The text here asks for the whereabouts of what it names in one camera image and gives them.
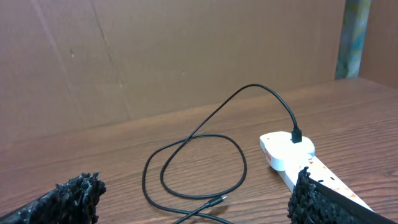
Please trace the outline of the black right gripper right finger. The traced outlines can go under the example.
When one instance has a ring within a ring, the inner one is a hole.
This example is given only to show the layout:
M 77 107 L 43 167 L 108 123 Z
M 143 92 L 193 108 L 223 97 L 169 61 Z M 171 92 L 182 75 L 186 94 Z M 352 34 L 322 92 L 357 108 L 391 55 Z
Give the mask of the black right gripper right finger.
M 397 224 L 310 178 L 308 167 L 288 202 L 291 224 Z

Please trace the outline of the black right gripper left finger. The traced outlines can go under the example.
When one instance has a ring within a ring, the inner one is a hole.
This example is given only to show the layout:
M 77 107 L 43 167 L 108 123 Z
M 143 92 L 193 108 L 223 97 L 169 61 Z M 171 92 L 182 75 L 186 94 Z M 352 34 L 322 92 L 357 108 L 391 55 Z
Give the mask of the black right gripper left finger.
M 1 217 L 3 224 L 95 224 L 96 206 L 106 192 L 99 173 L 82 173 Z

